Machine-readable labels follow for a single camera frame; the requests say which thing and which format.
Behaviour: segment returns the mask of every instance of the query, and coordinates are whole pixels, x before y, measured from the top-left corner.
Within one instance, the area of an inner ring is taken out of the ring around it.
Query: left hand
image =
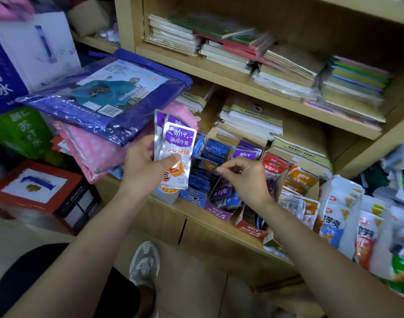
[[[128,198],[134,205],[144,203],[146,198],[160,185],[164,173],[172,168],[181,156],[170,155],[161,161],[153,161],[155,136],[144,136],[127,150],[124,164],[124,175],[117,196]]]

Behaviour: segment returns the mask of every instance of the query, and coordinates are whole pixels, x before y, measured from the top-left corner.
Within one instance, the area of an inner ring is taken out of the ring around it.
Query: gray sneaker
[[[159,267],[158,248],[151,241],[145,241],[137,248],[131,261],[130,281],[136,286],[144,285],[154,288],[154,280],[158,275]]]

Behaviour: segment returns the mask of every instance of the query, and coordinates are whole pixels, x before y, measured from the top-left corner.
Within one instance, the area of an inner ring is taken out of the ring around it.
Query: green box
[[[52,137],[35,109],[21,107],[0,115],[0,144],[29,159],[38,159],[51,149]]]

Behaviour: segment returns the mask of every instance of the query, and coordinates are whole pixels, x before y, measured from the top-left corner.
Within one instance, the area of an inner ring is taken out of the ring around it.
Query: forearm
[[[138,209],[116,196],[6,317],[93,317],[121,241]]]
[[[330,317],[404,317],[404,300],[271,201],[257,210]]]

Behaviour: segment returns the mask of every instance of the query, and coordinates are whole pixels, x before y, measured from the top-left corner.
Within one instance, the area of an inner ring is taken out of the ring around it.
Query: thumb
[[[154,162],[155,169],[157,170],[157,172],[162,172],[162,174],[164,174],[168,168],[173,167],[180,160],[181,156],[179,154],[169,155],[168,157],[165,157],[163,160]]]
[[[238,181],[239,176],[240,176],[236,173],[233,173],[229,169],[221,167],[221,166],[217,167],[216,171],[218,173],[220,173],[221,176],[226,178],[226,180],[229,181],[233,186],[235,186],[235,183]]]

